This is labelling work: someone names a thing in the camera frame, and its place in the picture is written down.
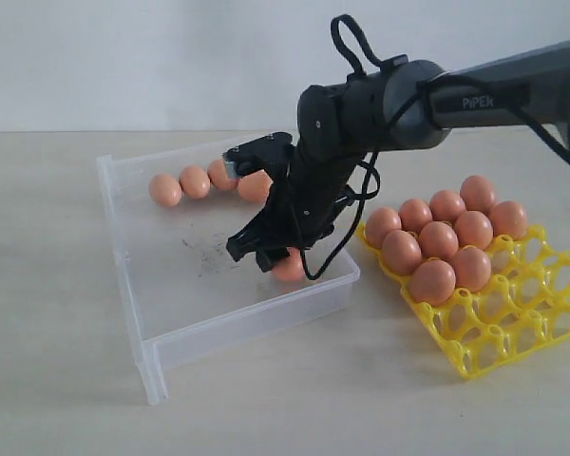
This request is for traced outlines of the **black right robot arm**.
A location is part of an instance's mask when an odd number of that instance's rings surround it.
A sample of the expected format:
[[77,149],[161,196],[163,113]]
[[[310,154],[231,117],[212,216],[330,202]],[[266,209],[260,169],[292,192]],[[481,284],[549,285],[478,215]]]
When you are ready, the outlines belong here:
[[380,152],[439,145],[454,128],[526,125],[570,165],[570,40],[447,72],[428,60],[396,56],[370,75],[312,85],[297,105],[296,136],[284,132],[224,153],[237,177],[265,171],[265,207],[226,248],[233,260],[254,254],[271,270],[289,248],[311,248],[333,232],[342,210],[362,204],[348,181],[356,167],[378,176]]

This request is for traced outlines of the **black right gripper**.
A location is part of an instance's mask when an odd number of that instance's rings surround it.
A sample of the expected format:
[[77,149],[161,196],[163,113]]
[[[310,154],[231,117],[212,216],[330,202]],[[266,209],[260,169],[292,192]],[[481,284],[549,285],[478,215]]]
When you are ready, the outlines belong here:
[[308,249],[329,236],[353,204],[348,181],[355,167],[355,156],[330,161],[295,156],[289,173],[274,181],[264,208],[227,239],[231,259],[256,253],[256,265],[268,273],[291,256],[291,247]]

